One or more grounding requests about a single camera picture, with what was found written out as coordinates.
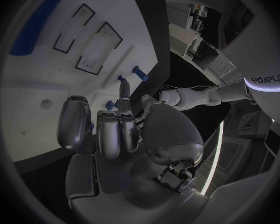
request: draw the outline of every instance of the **curved light strip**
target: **curved light strip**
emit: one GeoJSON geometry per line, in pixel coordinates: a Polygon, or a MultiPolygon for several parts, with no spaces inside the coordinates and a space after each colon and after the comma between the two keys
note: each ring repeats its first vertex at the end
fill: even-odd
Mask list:
{"type": "Polygon", "coordinates": [[[260,87],[256,87],[251,85],[251,83],[249,83],[245,78],[244,81],[246,83],[246,85],[256,91],[264,91],[264,92],[280,92],[280,88],[260,88],[260,87]]]}
{"type": "Polygon", "coordinates": [[[213,165],[211,167],[210,174],[207,177],[207,180],[206,180],[206,182],[204,184],[204,187],[203,187],[203,189],[201,191],[202,195],[205,195],[206,191],[208,190],[208,188],[209,188],[209,186],[211,184],[211,181],[213,179],[213,176],[214,176],[217,164],[218,164],[220,150],[221,150],[221,145],[222,145],[222,138],[223,138],[223,124],[224,123],[222,121],[222,123],[220,124],[220,127],[219,127],[219,138],[218,138],[218,144],[217,144],[217,149],[216,149],[216,153],[215,153],[215,158],[214,158],[214,161],[213,161],[213,165]]]}

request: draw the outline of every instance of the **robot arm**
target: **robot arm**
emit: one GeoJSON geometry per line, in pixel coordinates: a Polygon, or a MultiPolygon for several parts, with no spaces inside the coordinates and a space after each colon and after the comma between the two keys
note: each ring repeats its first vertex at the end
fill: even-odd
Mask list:
{"type": "Polygon", "coordinates": [[[179,111],[189,110],[198,105],[216,106],[221,102],[252,100],[247,93],[244,81],[224,87],[209,87],[203,91],[194,91],[188,88],[162,91],[160,102],[175,107],[179,111]]]}

